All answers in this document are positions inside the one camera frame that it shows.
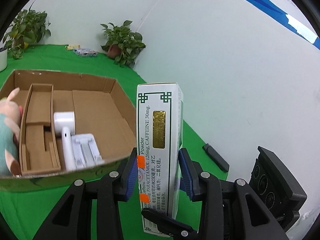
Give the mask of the white green medicine box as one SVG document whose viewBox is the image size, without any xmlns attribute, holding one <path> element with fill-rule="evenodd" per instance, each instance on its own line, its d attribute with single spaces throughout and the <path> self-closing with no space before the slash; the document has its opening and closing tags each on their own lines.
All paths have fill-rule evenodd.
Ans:
<svg viewBox="0 0 320 240">
<path fill-rule="evenodd" d="M 183 144 L 183 93 L 177 83 L 138 85 L 136 139 L 140 207 L 176 218 Z"/>
</svg>

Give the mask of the white hair dryer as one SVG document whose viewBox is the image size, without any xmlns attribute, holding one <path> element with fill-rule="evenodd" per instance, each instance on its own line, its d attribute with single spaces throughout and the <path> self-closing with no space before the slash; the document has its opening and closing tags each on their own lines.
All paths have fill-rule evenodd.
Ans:
<svg viewBox="0 0 320 240">
<path fill-rule="evenodd" d="M 66 171 L 74 171 L 76 169 L 72 145 L 72 135 L 75 133 L 74 112 L 55 112 L 53 117 L 55 134 L 61 135 Z"/>
</svg>

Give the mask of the long brown cardboard box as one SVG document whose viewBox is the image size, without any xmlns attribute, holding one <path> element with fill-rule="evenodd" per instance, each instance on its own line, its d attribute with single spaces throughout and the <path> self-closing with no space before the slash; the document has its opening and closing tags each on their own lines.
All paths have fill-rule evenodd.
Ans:
<svg viewBox="0 0 320 240">
<path fill-rule="evenodd" d="M 52 84 L 33 83 L 28 90 L 20 130 L 20 165 L 24 176 L 61 171 L 53 121 Z"/>
</svg>

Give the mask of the pink teal plush toy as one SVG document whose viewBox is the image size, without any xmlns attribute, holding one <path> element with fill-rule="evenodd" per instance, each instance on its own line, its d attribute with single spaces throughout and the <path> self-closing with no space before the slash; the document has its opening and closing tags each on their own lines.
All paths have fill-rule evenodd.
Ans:
<svg viewBox="0 0 320 240">
<path fill-rule="evenodd" d="M 17 87 L 1 99 L 1 176 L 22 174 L 18 146 L 23 108 L 14 101 L 19 91 Z"/>
</svg>

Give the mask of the black remote on table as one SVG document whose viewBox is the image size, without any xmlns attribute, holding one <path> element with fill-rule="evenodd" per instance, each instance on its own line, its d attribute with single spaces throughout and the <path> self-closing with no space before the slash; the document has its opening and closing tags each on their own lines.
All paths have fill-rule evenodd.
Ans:
<svg viewBox="0 0 320 240">
<path fill-rule="evenodd" d="M 221 155 L 210 145 L 205 144 L 202 146 L 205 153 L 212 159 L 212 161 L 225 173 L 229 172 L 229 163 L 221 157 Z"/>
</svg>

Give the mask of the large open cardboard box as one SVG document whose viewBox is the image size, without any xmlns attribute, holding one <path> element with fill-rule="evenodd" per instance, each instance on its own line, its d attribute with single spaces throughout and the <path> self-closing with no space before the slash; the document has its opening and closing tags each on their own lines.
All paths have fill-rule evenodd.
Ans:
<svg viewBox="0 0 320 240">
<path fill-rule="evenodd" d="M 116 168 L 136 146 L 136 110 L 116 79 L 89 74 L 43 70 L 14 70 L 1 86 L 4 98 L 15 89 L 15 102 L 24 109 L 31 84 L 52 84 L 53 113 L 74 112 L 75 133 L 93 134 L 102 165 L 66 171 L 61 135 L 56 135 L 61 171 L 51 174 L 1 176 L 1 190 L 38 191 L 70 184 L 73 180 L 97 179 Z"/>
</svg>

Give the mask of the green tablecloth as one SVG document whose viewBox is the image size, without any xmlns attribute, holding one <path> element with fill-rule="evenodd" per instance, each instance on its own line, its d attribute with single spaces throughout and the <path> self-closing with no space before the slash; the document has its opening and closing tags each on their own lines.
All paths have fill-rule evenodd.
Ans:
<svg viewBox="0 0 320 240">
<path fill-rule="evenodd" d="M 1 72 L 1 83 L 5 83 L 13 70 L 39 69 L 92 74 L 112 77 L 119 81 L 131 101 L 136 99 L 136 87 L 143 79 L 132 69 L 119 67 L 103 54 L 96 57 L 79 57 L 64 46 L 38 45 L 25 52 L 22 59 L 8 59 L 7 68 Z M 183 146 L 187 148 L 192 160 L 198 161 L 202 168 L 220 179 L 227 179 L 214 162 L 204 153 L 204 141 L 187 124 L 184 124 Z M 1 192 L 1 213 L 18 239 L 32 239 L 47 217 L 50 210 L 66 191 L 66 187 L 55 189 L 11 193 Z M 138 193 L 130 200 L 119 204 L 121 224 L 125 239 L 157 239 L 142 229 L 142 219 Z"/>
</svg>

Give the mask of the right potted green plant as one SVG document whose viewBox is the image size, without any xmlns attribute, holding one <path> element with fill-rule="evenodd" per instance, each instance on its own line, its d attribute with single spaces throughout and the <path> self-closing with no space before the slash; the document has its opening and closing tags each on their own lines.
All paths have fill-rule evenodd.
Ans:
<svg viewBox="0 0 320 240">
<path fill-rule="evenodd" d="M 115 64 L 133 68 L 136 58 L 146 45 L 142 35 L 131 30 L 131 24 L 131 20 L 125 20 L 122 25 L 101 23 L 106 36 L 106 43 L 101 48 Z"/>
</svg>

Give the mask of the potted green plant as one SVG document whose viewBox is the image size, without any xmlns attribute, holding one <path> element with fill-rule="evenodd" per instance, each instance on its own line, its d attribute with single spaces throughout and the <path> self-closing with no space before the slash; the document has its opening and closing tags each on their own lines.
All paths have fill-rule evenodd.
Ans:
<svg viewBox="0 0 320 240">
<path fill-rule="evenodd" d="M 125 20 L 122 25 L 101 23 L 106 36 L 106 43 L 101 48 L 115 64 L 133 68 L 136 58 L 146 45 L 142 35 L 131 30 L 131 24 L 131 20 Z"/>
<path fill-rule="evenodd" d="M 21 59 L 26 49 L 33 44 L 38 44 L 44 38 L 51 37 L 47 20 L 48 14 L 32 8 L 22 9 L 9 25 L 2 42 L 8 50 L 8 55 L 13 59 Z"/>
</svg>

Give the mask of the small packets on table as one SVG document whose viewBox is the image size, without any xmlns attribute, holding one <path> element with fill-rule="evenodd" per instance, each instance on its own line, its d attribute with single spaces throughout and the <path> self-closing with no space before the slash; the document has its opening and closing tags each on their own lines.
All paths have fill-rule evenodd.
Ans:
<svg viewBox="0 0 320 240">
<path fill-rule="evenodd" d="M 81 57 L 96 57 L 98 55 L 98 52 L 95 50 L 87 49 L 87 48 L 81 48 L 80 45 L 67 45 L 65 46 L 67 50 L 72 51 L 78 56 Z"/>
</svg>

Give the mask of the white enamel mug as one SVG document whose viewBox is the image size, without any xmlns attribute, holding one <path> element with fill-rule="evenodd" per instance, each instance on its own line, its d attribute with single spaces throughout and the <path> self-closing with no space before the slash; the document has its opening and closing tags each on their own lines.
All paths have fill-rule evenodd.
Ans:
<svg viewBox="0 0 320 240">
<path fill-rule="evenodd" d="M 3 47 L 0 49 L 0 72 L 6 69 L 7 58 L 8 58 L 8 50 L 7 48 Z"/>
</svg>

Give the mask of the left potted green plant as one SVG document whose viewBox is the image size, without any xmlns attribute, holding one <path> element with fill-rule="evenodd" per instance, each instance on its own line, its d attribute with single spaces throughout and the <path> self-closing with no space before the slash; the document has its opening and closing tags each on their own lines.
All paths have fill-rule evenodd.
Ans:
<svg viewBox="0 0 320 240">
<path fill-rule="evenodd" d="M 47 20 L 48 14 L 32 8 L 22 9 L 9 25 L 2 42 L 8 50 L 8 55 L 13 59 L 21 59 L 26 49 L 33 44 L 38 44 L 44 38 L 51 37 Z"/>
</svg>

